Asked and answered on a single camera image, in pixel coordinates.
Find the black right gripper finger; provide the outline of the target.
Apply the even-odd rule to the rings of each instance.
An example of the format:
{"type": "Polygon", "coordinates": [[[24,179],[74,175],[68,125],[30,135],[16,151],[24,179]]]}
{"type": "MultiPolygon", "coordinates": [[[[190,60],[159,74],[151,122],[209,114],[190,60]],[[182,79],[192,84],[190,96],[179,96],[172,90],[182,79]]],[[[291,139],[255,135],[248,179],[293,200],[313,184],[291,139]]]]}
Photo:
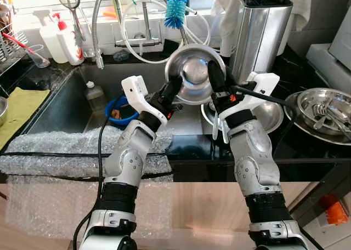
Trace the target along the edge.
{"type": "Polygon", "coordinates": [[[210,60],[207,64],[208,79],[212,87],[211,95],[229,95],[227,77],[216,60],[210,60]]]}

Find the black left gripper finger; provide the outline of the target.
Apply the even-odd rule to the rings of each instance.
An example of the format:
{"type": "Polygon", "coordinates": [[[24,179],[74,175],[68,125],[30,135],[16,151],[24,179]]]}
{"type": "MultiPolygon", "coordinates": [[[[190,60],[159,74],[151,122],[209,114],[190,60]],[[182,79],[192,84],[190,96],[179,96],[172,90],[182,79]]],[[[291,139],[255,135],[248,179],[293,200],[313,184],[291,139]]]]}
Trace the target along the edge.
{"type": "Polygon", "coordinates": [[[162,87],[162,102],[172,103],[182,88],[183,78],[180,75],[168,76],[166,84],[162,87]]]}

